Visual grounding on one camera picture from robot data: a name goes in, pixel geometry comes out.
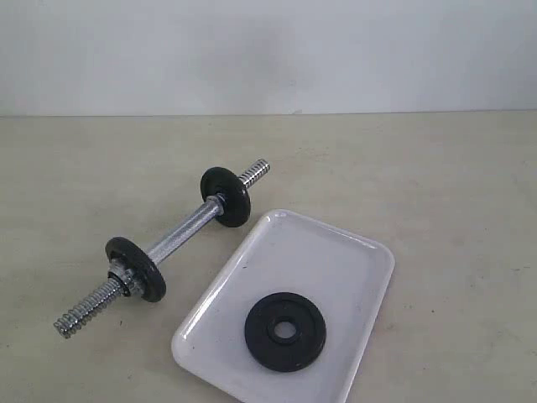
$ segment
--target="table surface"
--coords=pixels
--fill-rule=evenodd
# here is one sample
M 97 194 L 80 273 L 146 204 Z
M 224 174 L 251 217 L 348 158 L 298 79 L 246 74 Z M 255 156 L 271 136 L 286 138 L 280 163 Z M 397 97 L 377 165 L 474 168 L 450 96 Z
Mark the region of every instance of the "table surface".
M 0 395 L 233 402 L 169 342 L 261 214 L 385 243 L 397 264 L 348 402 L 535 402 L 537 113 L 0 119 Z M 104 243 L 149 245 L 206 168 L 273 166 L 241 228 L 212 222 L 72 339 L 52 322 L 106 278 Z

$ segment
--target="black weight plate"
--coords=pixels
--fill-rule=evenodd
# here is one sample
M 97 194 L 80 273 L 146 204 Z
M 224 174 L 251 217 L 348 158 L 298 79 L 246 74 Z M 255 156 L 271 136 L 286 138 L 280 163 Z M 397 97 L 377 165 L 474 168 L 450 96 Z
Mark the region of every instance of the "black weight plate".
M 126 238 L 115 237 L 105 247 L 109 260 L 121 259 L 125 265 L 136 271 L 145 285 L 142 298 L 158 302 L 166 294 L 166 283 L 159 269 L 145 252 Z
M 276 326 L 290 322 L 295 334 L 281 338 Z M 244 337 L 252 356 L 264 367 L 293 372 L 313 363 L 325 346 L 326 324 L 308 299 L 290 292 L 265 296 L 248 313 Z
M 250 217 L 250 196 L 246 186 L 230 170 L 221 167 L 210 168 L 200 182 L 203 201 L 208 196 L 220 194 L 223 197 L 224 213 L 216 220 L 226 227 L 240 227 Z

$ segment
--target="dumbbell handle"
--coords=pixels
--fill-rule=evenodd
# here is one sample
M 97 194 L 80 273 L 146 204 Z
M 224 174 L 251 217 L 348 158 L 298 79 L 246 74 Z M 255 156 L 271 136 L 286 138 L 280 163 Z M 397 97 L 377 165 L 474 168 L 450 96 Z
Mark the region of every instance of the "dumbbell handle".
M 248 189 L 270 170 L 265 160 L 257 160 L 238 178 Z M 223 214 L 222 198 L 209 196 L 198 209 L 182 223 L 172 229 L 147 251 L 147 255 L 156 265 L 168 258 L 179 246 L 188 241 L 214 217 Z

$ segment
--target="white tray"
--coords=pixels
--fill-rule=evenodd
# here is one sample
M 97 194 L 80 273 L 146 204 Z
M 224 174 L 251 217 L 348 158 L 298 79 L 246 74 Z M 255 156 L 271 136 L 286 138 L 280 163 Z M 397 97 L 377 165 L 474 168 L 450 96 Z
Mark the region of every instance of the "white tray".
M 344 403 L 394 264 L 378 242 L 294 212 L 271 211 L 177 329 L 175 361 L 245 403 Z M 253 305 L 283 291 L 311 300 L 326 322 L 321 355 L 293 373 L 264 368 L 244 340 Z

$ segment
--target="dumbbell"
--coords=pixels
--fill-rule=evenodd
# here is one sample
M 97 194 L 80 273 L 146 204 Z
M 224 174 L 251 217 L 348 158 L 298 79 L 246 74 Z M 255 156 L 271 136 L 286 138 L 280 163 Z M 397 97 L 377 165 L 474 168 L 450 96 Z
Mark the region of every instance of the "dumbbell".
M 204 203 L 147 252 L 126 238 L 110 239 L 105 247 L 110 262 L 107 281 L 62 315 L 54 323 L 56 330 L 70 338 L 119 296 L 160 301 L 166 283 L 157 266 L 213 218 L 226 227 L 243 225 L 250 217 L 248 188 L 269 170 L 265 160 L 257 160 L 239 176 L 220 167 L 207 170 L 200 183 Z

